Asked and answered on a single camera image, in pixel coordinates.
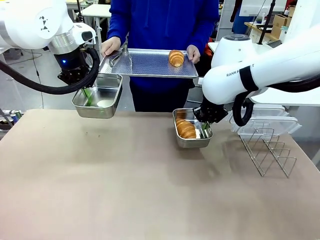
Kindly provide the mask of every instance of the cable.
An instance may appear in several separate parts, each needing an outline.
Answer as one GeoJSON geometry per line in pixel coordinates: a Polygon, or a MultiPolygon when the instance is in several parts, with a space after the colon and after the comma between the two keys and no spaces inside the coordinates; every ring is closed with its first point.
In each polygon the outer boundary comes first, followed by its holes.
{"type": "Polygon", "coordinates": [[[2,70],[5,74],[11,76],[18,83],[25,85],[33,90],[53,95],[69,94],[92,85],[97,79],[99,73],[100,57],[95,49],[88,48],[86,52],[91,55],[93,60],[91,70],[81,81],[68,86],[53,87],[39,84],[26,78],[2,61],[0,61],[0,70],[2,70]]]}
{"type": "Polygon", "coordinates": [[[272,12],[274,11],[274,8],[275,8],[275,5],[276,5],[276,0],[272,0],[271,5],[270,5],[270,10],[269,10],[268,16],[266,18],[266,21],[265,21],[265,24],[264,24],[264,27],[263,27],[263,30],[262,30],[262,34],[260,36],[260,40],[258,42],[259,45],[262,45],[262,42],[263,42],[264,37],[265,37],[266,32],[267,32],[267,27],[268,27],[270,19],[271,19],[272,12]]]}
{"type": "Polygon", "coordinates": [[[245,126],[249,122],[250,118],[252,117],[255,104],[249,99],[246,100],[249,94],[250,94],[249,91],[245,91],[238,94],[234,99],[232,114],[233,114],[234,122],[239,127],[245,126]],[[242,107],[245,108],[245,114],[243,117],[241,116],[242,107]]]}
{"type": "MultiPolygon", "coordinates": [[[[38,76],[38,79],[39,79],[39,83],[41,83],[41,79],[40,79],[40,74],[38,72],[38,69],[37,69],[37,66],[36,66],[36,62],[35,62],[35,58],[34,58],[34,51],[31,50],[31,53],[32,53],[32,59],[33,59],[33,64],[34,64],[34,68],[35,68],[35,71],[36,71],[36,75],[38,76]]],[[[44,94],[41,92],[41,99],[42,99],[42,109],[45,108],[45,104],[44,104],[44,94]]]]}
{"type": "Polygon", "coordinates": [[[266,3],[266,0],[264,0],[264,2],[262,3],[262,6],[261,6],[261,8],[260,8],[260,10],[259,10],[259,12],[258,12],[258,14],[257,14],[257,16],[254,18],[253,23],[251,24],[251,27],[249,28],[248,33],[250,33],[252,27],[254,26],[254,23],[255,23],[255,21],[257,20],[257,17],[259,16],[261,10],[263,9],[265,3],[266,3]]]}
{"type": "Polygon", "coordinates": [[[21,49],[22,51],[26,52],[26,53],[29,53],[29,54],[40,54],[40,57],[43,55],[42,53],[40,52],[33,52],[32,50],[31,51],[27,51],[27,50],[24,50],[24,49],[21,49]]]}
{"type": "MultiPolygon", "coordinates": [[[[276,83],[267,86],[268,88],[274,88],[277,90],[281,90],[288,93],[302,93],[307,92],[320,87],[320,74],[313,76],[306,80],[301,81],[290,81],[290,82],[282,82],[276,83]]],[[[254,109],[254,103],[247,99],[247,96],[250,92],[242,92],[235,97],[234,104],[232,107],[233,118],[235,123],[239,127],[245,126],[252,116],[252,112],[254,109]],[[242,107],[246,108],[245,114],[241,116],[242,107]]]]}
{"type": "MultiPolygon", "coordinates": [[[[23,50],[23,49],[22,49],[22,51],[24,51],[24,52],[26,52],[26,53],[29,53],[29,54],[32,54],[31,52],[26,51],[26,50],[23,50]]],[[[42,53],[40,53],[40,52],[34,52],[34,54],[40,54],[40,56],[36,56],[36,57],[34,57],[34,55],[32,54],[32,58],[27,59],[27,60],[23,60],[23,61],[13,62],[13,63],[8,64],[8,66],[10,66],[10,65],[14,65],[14,64],[24,63],[24,62],[27,62],[27,61],[30,61],[30,60],[34,60],[34,59],[37,59],[37,58],[42,57],[42,55],[43,55],[43,54],[42,54],[42,53]]]]}
{"type": "Polygon", "coordinates": [[[278,89],[288,93],[307,92],[320,87],[320,74],[302,81],[276,83],[267,87],[278,89]]]}
{"type": "Polygon", "coordinates": [[[89,56],[88,56],[87,58],[88,58],[88,60],[89,60],[89,62],[90,62],[90,65],[92,66],[91,58],[90,58],[89,56]]]}
{"type": "Polygon", "coordinates": [[[82,13],[81,13],[81,7],[80,7],[80,2],[79,2],[79,0],[76,0],[76,4],[77,4],[77,6],[78,6],[78,11],[79,11],[79,13],[78,13],[78,20],[79,20],[80,22],[83,22],[83,21],[84,21],[84,18],[83,18],[82,13]]]}

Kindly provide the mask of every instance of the beige table surface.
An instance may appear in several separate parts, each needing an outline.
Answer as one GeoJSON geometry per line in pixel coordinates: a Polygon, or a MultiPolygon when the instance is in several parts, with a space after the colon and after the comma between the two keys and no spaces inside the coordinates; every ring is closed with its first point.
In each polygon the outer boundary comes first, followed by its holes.
{"type": "Polygon", "coordinates": [[[0,239],[319,239],[320,173],[293,139],[290,178],[261,177],[226,122],[213,131],[187,150],[166,113],[28,111],[0,141],[0,239]]]}

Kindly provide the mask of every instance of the metal wire stand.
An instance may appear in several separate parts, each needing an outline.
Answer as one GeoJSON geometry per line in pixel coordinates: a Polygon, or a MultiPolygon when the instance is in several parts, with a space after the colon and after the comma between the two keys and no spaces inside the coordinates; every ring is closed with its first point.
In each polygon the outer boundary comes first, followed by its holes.
{"type": "Polygon", "coordinates": [[[280,166],[287,178],[294,169],[297,158],[290,156],[291,150],[279,140],[273,128],[255,128],[251,137],[240,138],[249,153],[255,167],[262,177],[270,169],[274,162],[280,166]]]}

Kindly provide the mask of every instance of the bread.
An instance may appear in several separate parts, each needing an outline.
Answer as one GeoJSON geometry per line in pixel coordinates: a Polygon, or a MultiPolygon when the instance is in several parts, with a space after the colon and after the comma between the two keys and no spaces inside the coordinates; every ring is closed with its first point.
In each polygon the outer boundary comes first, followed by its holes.
{"type": "Polygon", "coordinates": [[[169,53],[169,63],[178,68],[180,67],[185,61],[185,56],[181,51],[178,50],[172,50],[169,53]]]}
{"type": "Polygon", "coordinates": [[[178,134],[180,137],[182,137],[183,139],[196,139],[197,135],[196,135],[196,127],[183,119],[177,119],[175,121],[176,124],[176,128],[178,130],[178,134]]]}
{"type": "Polygon", "coordinates": [[[186,115],[187,113],[185,111],[177,111],[175,118],[183,120],[183,119],[186,119],[186,115]]]}

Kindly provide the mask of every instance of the metal container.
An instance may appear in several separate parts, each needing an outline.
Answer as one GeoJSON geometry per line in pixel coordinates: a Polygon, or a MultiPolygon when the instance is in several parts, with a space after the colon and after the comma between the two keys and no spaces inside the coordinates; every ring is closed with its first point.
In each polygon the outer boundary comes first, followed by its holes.
{"type": "Polygon", "coordinates": [[[131,77],[157,77],[196,79],[198,73],[195,65],[189,60],[187,51],[181,51],[184,55],[183,65],[174,67],[169,63],[170,50],[154,49],[128,49],[128,55],[122,54],[114,66],[110,66],[110,60],[114,59],[119,51],[104,57],[100,64],[100,73],[120,74],[131,77]]]}
{"type": "Polygon", "coordinates": [[[122,93],[122,76],[99,73],[93,87],[76,92],[72,104],[83,118],[110,119],[122,93]]]}
{"type": "Polygon", "coordinates": [[[196,116],[194,115],[194,111],[192,108],[179,108],[174,110],[172,114],[176,133],[176,140],[181,148],[205,148],[209,145],[210,140],[213,136],[210,125],[199,122],[196,116]],[[200,138],[185,139],[180,137],[178,134],[176,119],[184,119],[192,123],[195,126],[195,129],[200,133],[200,138]]]}

